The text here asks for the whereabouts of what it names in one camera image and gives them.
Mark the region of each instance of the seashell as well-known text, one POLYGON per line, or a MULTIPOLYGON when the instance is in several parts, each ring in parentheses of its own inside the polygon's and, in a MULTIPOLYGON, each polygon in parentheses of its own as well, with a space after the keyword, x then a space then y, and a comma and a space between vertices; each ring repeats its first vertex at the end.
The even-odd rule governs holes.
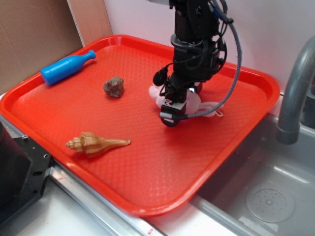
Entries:
POLYGON ((91 132, 83 132, 80 137, 66 143, 66 146, 77 152, 84 152, 88 157, 96 157, 109 149, 127 146, 130 143, 130 140, 105 139, 91 132))

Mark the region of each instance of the stone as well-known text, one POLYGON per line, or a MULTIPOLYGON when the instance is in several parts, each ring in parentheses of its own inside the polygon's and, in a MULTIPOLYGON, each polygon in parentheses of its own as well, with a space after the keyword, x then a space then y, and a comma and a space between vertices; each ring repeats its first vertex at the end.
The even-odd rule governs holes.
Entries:
POLYGON ((121 97, 124 92, 124 80, 115 76, 106 81, 103 88, 108 96, 121 97))

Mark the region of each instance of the blue bottle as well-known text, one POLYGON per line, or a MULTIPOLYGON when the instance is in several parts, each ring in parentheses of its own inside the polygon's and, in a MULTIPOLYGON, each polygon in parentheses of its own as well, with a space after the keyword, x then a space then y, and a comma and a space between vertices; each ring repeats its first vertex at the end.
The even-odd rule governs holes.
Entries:
POLYGON ((82 56, 69 56, 40 70, 40 74, 48 85, 53 85, 60 80, 81 70, 83 64, 90 59, 95 59, 94 51, 89 51, 82 56))

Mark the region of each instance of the sink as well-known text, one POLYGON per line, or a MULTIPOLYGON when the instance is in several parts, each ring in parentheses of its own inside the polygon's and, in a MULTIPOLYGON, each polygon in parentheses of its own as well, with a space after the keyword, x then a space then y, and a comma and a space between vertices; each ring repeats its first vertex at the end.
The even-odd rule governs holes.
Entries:
POLYGON ((197 194, 248 235, 315 235, 315 133, 302 126, 283 145, 277 121, 268 114, 197 194))

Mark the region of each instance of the sink drain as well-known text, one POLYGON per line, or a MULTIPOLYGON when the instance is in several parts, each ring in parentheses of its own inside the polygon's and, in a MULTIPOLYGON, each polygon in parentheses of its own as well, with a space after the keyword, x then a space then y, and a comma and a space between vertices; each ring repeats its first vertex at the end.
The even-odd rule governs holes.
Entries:
POLYGON ((294 212, 292 195, 271 183, 255 185, 246 195, 246 207, 257 219, 268 223, 287 220, 294 212))

